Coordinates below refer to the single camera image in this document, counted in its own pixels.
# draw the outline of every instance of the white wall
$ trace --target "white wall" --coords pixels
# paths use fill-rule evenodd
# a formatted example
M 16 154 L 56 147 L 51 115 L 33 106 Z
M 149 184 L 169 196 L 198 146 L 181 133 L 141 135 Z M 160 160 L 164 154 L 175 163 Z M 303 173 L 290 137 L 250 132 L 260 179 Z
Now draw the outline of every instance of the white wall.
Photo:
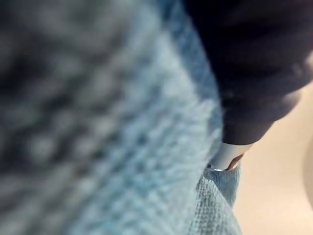
M 242 160 L 235 214 L 244 235 L 313 235 L 313 211 L 303 180 L 313 159 L 313 84 L 299 105 L 278 121 Z M 306 180 L 313 192 L 312 177 Z

